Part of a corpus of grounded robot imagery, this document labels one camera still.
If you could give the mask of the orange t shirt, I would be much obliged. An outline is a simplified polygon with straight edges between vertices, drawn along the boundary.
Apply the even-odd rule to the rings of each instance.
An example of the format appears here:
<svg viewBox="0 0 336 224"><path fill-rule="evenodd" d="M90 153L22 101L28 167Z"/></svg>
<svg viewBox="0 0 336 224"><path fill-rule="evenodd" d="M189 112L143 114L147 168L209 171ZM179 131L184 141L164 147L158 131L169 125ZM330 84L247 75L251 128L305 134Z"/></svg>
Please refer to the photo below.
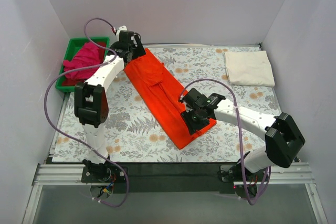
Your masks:
<svg viewBox="0 0 336 224"><path fill-rule="evenodd" d="M144 51L145 55L127 64L124 72L164 132L181 150L214 127L216 121L210 119L208 126L191 135L181 117L185 107L178 102L183 86L148 48Z"/></svg>

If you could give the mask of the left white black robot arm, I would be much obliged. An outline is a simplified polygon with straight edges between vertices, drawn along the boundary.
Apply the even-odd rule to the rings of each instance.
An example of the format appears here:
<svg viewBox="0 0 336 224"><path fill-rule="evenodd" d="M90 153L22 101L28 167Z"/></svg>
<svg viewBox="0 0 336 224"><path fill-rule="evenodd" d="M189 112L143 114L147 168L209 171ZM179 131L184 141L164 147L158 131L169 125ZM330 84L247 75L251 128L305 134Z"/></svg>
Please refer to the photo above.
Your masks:
<svg viewBox="0 0 336 224"><path fill-rule="evenodd" d="M104 123L109 113L106 91L127 64L145 55L138 33L121 30L117 32L117 38L118 41L111 45L105 56L105 65L99 67L87 81L75 85L74 112L90 146L83 163L87 174L99 182L109 181L112 175L111 164L106 161L109 153L104 136Z"/></svg>

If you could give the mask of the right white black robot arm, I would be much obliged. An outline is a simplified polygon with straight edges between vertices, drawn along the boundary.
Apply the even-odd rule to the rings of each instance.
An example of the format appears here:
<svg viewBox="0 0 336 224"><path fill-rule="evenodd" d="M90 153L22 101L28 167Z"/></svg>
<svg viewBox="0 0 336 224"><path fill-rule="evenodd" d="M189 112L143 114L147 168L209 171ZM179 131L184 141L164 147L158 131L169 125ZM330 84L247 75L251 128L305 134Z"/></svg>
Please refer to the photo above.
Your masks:
<svg viewBox="0 0 336 224"><path fill-rule="evenodd" d="M251 180L272 165L290 167L306 142L292 116L284 112L276 116L236 107L223 95L213 93L207 97L194 88L182 95L179 102L185 105L181 117L190 134L206 128L213 119L241 126L265 142L222 172L231 181Z"/></svg>

